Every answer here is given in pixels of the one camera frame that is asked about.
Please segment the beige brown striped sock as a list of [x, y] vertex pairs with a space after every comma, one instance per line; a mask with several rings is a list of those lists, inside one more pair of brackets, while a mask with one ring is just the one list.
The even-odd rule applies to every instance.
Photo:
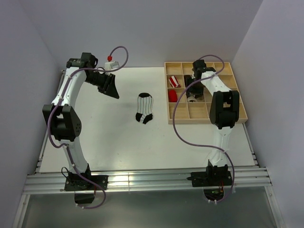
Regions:
[[187, 97], [187, 102], [188, 103], [194, 103], [194, 102], [197, 102], [197, 101], [198, 100], [193, 95], [190, 95], [190, 96]]

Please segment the white black striped sock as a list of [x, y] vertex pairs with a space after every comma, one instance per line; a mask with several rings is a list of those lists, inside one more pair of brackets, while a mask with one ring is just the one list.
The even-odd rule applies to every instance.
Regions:
[[153, 97], [149, 93], [140, 93], [137, 98], [137, 122], [147, 124], [153, 119], [152, 114]]

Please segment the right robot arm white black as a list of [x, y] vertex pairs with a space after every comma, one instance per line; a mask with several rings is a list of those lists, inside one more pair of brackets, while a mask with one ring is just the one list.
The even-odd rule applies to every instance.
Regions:
[[222, 179], [222, 173], [228, 171], [228, 150], [232, 128], [239, 119], [239, 92], [231, 90], [219, 78], [215, 68], [208, 67], [203, 59], [192, 63], [192, 81], [200, 80], [212, 95], [209, 111], [210, 122], [215, 126], [214, 147], [208, 161], [206, 181], [216, 185]]

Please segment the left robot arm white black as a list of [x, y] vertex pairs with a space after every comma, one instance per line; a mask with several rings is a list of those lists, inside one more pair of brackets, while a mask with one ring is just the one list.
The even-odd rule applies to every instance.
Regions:
[[80, 58], [71, 58], [66, 64], [63, 84], [51, 104], [43, 106], [47, 133], [55, 148], [63, 148], [68, 159], [69, 175], [77, 175], [76, 185], [86, 190], [92, 186], [89, 164], [80, 145], [82, 123], [74, 109], [83, 83], [97, 87], [98, 92], [118, 99], [115, 75], [111, 71], [119, 68], [109, 55], [104, 68], [97, 68], [98, 59], [91, 53], [82, 53]]

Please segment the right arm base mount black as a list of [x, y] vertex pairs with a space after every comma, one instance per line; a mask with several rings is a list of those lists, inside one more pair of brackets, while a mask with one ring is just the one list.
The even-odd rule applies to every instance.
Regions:
[[215, 204], [233, 193], [234, 179], [230, 171], [191, 172], [186, 180], [191, 181], [194, 188], [202, 187], [206, 200]]

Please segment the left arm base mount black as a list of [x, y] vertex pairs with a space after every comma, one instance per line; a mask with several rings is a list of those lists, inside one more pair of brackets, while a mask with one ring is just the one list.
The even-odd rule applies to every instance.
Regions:
[[[80, 173], [79, 176], [76, 173], [70, 172], [66, 167], [61, 168], [61, 174], [65, 177], [64, 191], [74, 191], [74, 201], [76, 206], [84, 209], [95, 209], [102, 206], [106, 200], [108, 175], [92, 175], [89, 165], [85, 172]], [[95, 200], [97, 191], [100, 190], [103, 193], [102, 201], [95, 205], [89, 206]]]

